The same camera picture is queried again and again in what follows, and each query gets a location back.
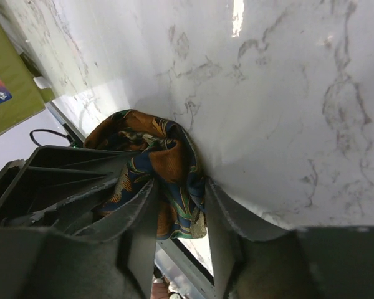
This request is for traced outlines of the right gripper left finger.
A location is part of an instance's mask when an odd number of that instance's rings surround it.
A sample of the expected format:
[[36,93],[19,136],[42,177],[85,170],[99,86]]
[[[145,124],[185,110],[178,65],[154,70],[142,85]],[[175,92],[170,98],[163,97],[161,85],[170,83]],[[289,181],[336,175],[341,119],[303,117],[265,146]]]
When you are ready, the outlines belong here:
[[107,217],[67,235],[0,227],[0,298],[148,298],[158,183]]

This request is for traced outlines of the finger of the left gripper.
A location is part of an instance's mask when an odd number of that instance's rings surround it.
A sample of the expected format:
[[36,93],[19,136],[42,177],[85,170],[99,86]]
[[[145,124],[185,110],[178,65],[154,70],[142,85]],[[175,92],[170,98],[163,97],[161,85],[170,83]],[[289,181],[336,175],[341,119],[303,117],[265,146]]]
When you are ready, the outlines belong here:
[[143,195],[100,217],[136,151],[43,146],[0,174],[0,235],[122,235],[143,217]]

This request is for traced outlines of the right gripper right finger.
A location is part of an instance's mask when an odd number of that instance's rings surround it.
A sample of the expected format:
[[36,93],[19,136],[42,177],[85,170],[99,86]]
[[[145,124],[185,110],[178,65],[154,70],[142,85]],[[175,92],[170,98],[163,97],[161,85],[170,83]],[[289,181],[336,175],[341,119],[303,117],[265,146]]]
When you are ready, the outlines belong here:
[[374,226],[285,230],[211,179],[205,209],[218,298],[374,298]]

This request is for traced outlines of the floral brown green tie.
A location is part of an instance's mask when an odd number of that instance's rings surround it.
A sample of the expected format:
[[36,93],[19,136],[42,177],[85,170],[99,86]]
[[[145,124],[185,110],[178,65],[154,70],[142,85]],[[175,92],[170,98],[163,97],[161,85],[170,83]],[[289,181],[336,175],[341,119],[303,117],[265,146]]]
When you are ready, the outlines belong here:
[[101,122],[84,148],[132,151],[113,195],[98,209],[105,217],[131,201],[150,180],[158,181],[157,238],[200,239],[206,236],[205,175],[185,129],[174,121],[138,110],[122,110]]

